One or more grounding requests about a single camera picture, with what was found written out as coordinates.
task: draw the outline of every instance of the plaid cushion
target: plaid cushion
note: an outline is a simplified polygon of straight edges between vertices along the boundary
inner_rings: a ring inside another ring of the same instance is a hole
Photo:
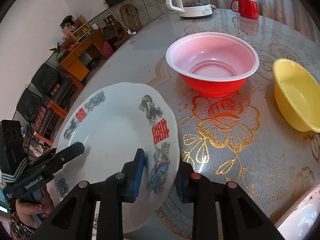
[[[41,106],[38,115],[36,117],[36,121],[35,121],[35,131],[37,131],[41,125],[41,122],[44,118],[45,112],[47,111],[47,109],[44,106]]]
[[[54,87],[54,89],[50,92],[50,94],[53,96],[55,94],[55,92],[57,92],[57,90],[59,89],[60,85],[56,84],[56,86]]]

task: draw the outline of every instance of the yellow bowl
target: yellow bowl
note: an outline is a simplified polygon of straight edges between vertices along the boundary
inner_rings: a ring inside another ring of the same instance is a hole
[[[275,98],[286,121],[301,132],[320,132],[320,86],[298,63],[280,58],[273,63]]]

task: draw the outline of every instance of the fingernail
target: fingernail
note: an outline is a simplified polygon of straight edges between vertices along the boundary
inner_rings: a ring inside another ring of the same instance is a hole
[[[41,217],[42,217],[42,218],[46,218],[47,216],[48,216],[48,214],[47,214],[46,212],[42,212],[42,213],[41,213]]]
[[[36,205],[36,210],[37,211],[42,211],[43,210],[42,205],[40,205],[40,204]]]

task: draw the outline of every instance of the red mug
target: red mug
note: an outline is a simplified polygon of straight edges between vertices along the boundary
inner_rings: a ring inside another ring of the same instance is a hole
[[[232,4],[238,2],[238,10],[233,10]],[[232,0],[230,4],[230,9],[233,12],[240,13],[241,16],[258,19],[259,18],[259,8],[258,3],[255,0]]]

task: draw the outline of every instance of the black speaker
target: black speaker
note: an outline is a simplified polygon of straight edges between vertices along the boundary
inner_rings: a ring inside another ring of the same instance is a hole
[[[0,122],[0,168],[6,183],[15,182],[28,166],[19,121]]]

